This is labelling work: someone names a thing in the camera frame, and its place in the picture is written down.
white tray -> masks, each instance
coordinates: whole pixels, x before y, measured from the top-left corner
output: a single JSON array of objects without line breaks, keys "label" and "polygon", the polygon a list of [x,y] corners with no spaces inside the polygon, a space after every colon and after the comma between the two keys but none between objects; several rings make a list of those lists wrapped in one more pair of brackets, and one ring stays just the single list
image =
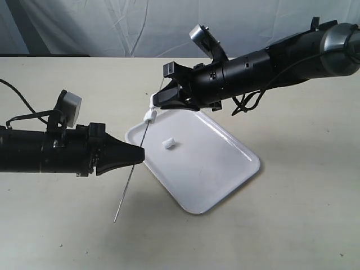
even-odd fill
[{"label": "white tray", "polygon": [[[139,145],[141,123],[125,139]],[[162,142],[177,142],[165,149]],[[149,126],[143,147],[145,164],[185,211],[202,214],[253,176],[260,160],[202,112],[165,111]]]}]

robotic arm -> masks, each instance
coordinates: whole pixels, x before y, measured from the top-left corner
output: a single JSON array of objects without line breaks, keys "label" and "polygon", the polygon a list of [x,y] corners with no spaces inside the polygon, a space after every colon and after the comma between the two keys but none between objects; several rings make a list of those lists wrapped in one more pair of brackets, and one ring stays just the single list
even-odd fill
[{"label": "robotic arm", "polygon": [[[15,87],[5,82],[15,92]],[[63,90],[53,110],[17,116],[0,126],[0,172],[74,173],[86,177],[144,161],[144,149],[119,141],[105,132],[105,124],[90,123],[73,127],[81,98]],[[48,122],[41,117],[49,116]],[[47,124],[45,132],[13,130],[11,122],[39,118]]]},{"label": "robotic arm", "polygon": [[[360,67],[358,26],[319,21],[314,17],[308,31],[233,60],[227,58],[209,29],[198,25],[190,37],[213,62],[192,69],[175,62],[164,65],[164,77],[172,81],[154,95],[154,105],[161,109],[199,111],[208,107],[216,111],[222,108],[221,100],[232,98],[237,105],[232,113],[235,115],[256,108],[268,89],[354,74]],[[248,107],[257,94],[255,104]]]}]

metal rod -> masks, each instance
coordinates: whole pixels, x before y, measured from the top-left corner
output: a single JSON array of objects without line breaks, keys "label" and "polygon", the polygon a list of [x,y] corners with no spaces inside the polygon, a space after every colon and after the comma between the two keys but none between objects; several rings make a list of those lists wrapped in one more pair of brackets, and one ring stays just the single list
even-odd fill
[{"label": "metal rod", "polygon": [[[141,139],[140,147],[142,146],[142,143],[144,142],[145,135],[146,135],[147,129],[148,129],[148,127],[149,127],[149,123],[150,123],[150,122],[147,122],[144,135],[142,136],[142,139]],[[133,175],[133,172],[134,172],[134,168],[135,168],[135,164],[132,166],[131,171],[130,171],[130,175],[129,175],[129,178],[128,178],[128,181],[126,182],[125,189],[124,189],[123,195],[122,195],[122,197],[121,197],[121,200],[120,200],[120,203],[119,203],[119,206],[118,206],[118,210],[116,211],[116,214],[115,214],[114,223],[116,222],[116,220],[117,220],[117,218],[118,218],[118,215],[119,215],[119,212],[120,212],[120,208],[122,207],[122,204],[123,204],[123,201],[124,201],[124,198],[125,198],[125,194],[126,194],[126,191],[127,191],[127,189],[128,189],[129,183],[130,183],[130,179],[131,179],[131,177],[132,177],[132,175]]]}]

beige table surface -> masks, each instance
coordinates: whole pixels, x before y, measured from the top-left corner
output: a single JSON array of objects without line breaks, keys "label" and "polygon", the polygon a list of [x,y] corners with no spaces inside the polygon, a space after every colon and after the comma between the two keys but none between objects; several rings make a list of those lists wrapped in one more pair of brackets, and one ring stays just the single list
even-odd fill
[{"label": "beige table surface", "polygon": [[[122,140],[172,60],[0,58],[0,78],[36,110],[72,91],[83,98],[79,124],[106,123]],[[130,168],[88,178],[0,173],[0,268],[360,269],[360,73],[270,90],[247,114],[223,107],[210,116],[262,171],[218,207],[187,214],[139,165],[113,224]],[[0,85],[1,123],[26,113]],[[13,127],[44,130],[37,120]]]}]

black cable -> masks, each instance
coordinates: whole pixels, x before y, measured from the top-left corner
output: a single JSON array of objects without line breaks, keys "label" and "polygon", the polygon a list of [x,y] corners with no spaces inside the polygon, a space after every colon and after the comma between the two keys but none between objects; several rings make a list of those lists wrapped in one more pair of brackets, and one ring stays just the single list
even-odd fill
[{"label": "black cable", "polygon": [[15,116],[15,117],[11,118],[10,120],[6,121],[6,128],[7,128],[7,129],[12,129],[10,123],[13,122],[13,121],[40,118],[40,117],[42,117],[42,116],[49,116],[49,115],[51,115],[52,113],[59,113],[59,114],[62,115],[63,118],[65,118],[63,112],[60,111],[60,110],[40,111],[40,112],[36,112],[36,113],[34,113],[34,114],[25,114],[25,115]]},{"label": "black cable", "polygon": [[[6,86],[8,86],[9,88],[11,88],[19,97],[20,99],[23,101],[23,103],[27,106],[27,108],[33,113],[36,114],[37,112],[30,106],[30,104],[27,102],[27,100],[25,99],[25,97],[20,93],[19,90],[17,90],[12,84],[8,83],[7,81],[0,79],[0,83],[5,84]],[[47,124],[47,122],[42,119],[41,117],[37,117],[41,122],[43,122],[44,124]]]},{"label": "black cable", "polygon": [[[333,53],[333,52],[344,52],[346,51],[346,48],[341,48],[341,49],[331,49],[329,51],[325,51],[325,52],[321,52],[321,53],[318,53],[316,55],[312,55],[312,56],[309,56],[309,57],[306,57],[304,59],[301,59],[293,64],[291,64],[290,66],[284,68],[283,70],[281,70],[281,72],[279,72],[274,78],[272,78],[266,85],[264,88],[258,90],[258,91],[255,91],[253,93],[250,93],[246,96],[246,98],[244,99],[244,96],[242,97],[242,102],[239,102],[236,97],[233,98],[235,104],[237,105],[236,109],[232,112],[232,116],[244,111],[244,112],[247,112],[247,111],[251,111],[251,110],[254,110],[258,105],[259,105],[259,102],[261,100],[261,98],[264,96],[266,90],[268,90],[270,88],[270,86],[281,76],[283,75],[285,72],[287,72],[289,69],[292,69],[294,66],[296,65],[299,65],[301,64],[302,62],[305,62],[305,61],[308,61],[308,60],[311,60],[313,58],[318,58],[318,57],[321,57],[323,55],[326,55],[326,54],[329,54],[329,53]],[[259,94],[259,96],[257,97],[256,101],[255,101],[255,104],[248,108],[246,107],[246,105],[249,103],[249,101],[256,95],[256,94]]]}]

